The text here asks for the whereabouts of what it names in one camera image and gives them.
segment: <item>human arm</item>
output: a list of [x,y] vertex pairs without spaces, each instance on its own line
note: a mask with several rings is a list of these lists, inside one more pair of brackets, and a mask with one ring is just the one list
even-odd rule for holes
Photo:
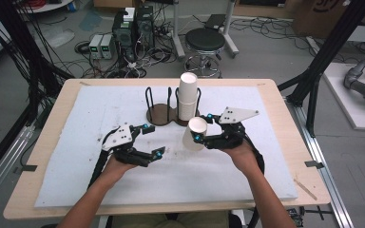
[[253,148],[247,142],[234,149],[224,149],[233,164],[248,179],[262,227],[296,227],[271,185],[260,171]]
[[124,164],[115,160],[112,156],[100,177],[87,189],[85,194],[67,212],[57,228],[89,227],[93,221],[106,192],[124,175],[124,173],[136,165]]

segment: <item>white paper cup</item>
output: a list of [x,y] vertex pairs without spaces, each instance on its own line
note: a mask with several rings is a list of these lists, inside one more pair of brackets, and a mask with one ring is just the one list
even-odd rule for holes
[[191,104],[197,101],[197,75],[191,72],[182,74],[179,86],[179,101]]
[[195,117],[197,111],[197,101],[186,104],[179,101],[179,119],[182,121],[189,121]]
[[191,131],[196,133],[202,133],[206,135],[207,130],[207,122],[201,117],[194,117],[189,120],[188,126],[185,129],[185,132],[182,136],[182,144],[183,146],[190,151],[200,151],[204,149],[203,144],[195,143],[192,138]]

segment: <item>forearm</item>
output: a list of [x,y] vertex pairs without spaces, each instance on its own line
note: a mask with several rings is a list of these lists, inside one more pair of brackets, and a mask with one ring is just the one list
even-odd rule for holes
[[250,184],[262,227],[296,227],[259,169],[246,172],[244,175]]
[[100,180],[96,180],[57,227],[89,227],[110,187]]

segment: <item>person's lap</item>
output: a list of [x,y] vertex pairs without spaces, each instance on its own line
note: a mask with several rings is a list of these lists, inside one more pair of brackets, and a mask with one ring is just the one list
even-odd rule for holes
[[114,228],[228,228],[228,212],[180,213],[176,220],[169,220],[165,214],[115,216]]

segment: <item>wooden table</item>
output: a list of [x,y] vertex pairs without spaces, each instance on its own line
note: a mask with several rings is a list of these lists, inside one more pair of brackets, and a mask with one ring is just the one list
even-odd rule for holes
[[[59,141],[79,89],[82,86],[178,86],[180,79],[71,79],[65,83],[30,155],[28,164],[38,165],[35,172],[23,172],[7,207],[6,219],[40,219],[64,216],[69,208],[34,208],[49,158]],[[298,198],[283,202],[284,206],[321,205],[330,196],[318,171],[304,162],[312,158],[281,98],[274,81],[268,79],[199,79],[198,86],[256,86],[268,112],[283,156],[294,178]],[[156,205],[103,206],[97,215],[228,210],[254,207],[254,203],[209,202]]]

